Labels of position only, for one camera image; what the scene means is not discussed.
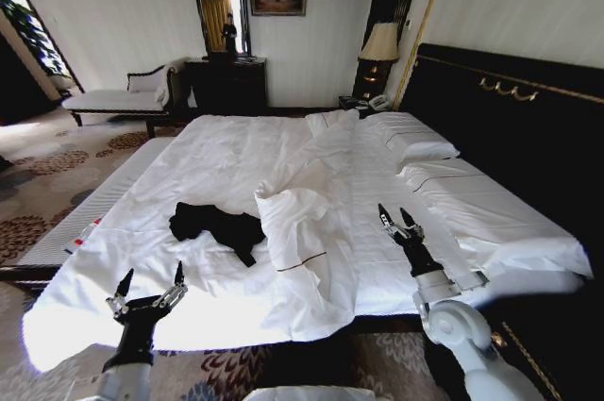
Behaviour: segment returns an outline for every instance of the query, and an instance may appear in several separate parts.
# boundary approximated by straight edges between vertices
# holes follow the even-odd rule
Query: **lampshade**
[[[396,22],[375,24],[359,58],[372,61],[394,61],[398,59],[396,30]]]

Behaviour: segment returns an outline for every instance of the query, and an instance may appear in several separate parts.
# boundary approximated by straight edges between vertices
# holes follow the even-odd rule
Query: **wooden dresser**
[[[266,58],[191,60],[185,72],[200,114],[257,116],[266,112]]]

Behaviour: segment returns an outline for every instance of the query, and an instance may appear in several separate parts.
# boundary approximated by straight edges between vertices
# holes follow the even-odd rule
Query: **pillow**
[[[470,264],[491,274],[503,264],[592,275],[573,236],[465,160],[410,163],[399,176],[441,219]]]
[[[382,112],[365,118],[396,158],[399,168],[414,160],[453,159],[455,146],[408,113]]]
[[[329,127],[332,127],[346,115],[348,110],[333,110],[323,113],[313,113],[304,117],[309,124],[312,137],[316,137]]]
[[[164,76],[163,67],[159,67],[152,74],[128,74],[129,92],[154,92],[161,85]]]

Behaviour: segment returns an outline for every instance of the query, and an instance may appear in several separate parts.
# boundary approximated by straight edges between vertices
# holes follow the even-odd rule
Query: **curtain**
[[[229,0],[201,0],[210,48],[208,52],[225,52],[225,40],[222,38],[223,25],[231,11]]]

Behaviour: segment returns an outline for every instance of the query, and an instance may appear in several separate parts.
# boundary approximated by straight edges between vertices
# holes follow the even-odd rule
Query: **white wall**
[[[423,42],[604,68],[602,3],[436,0]],[[401,75],[393,70],[389,86]]]
[[[205,54],[195,0],[31,0],[87,90]],[[308,0],[306,17],[254,17],[274,106],[330,106],[350,93],[371,0]]]

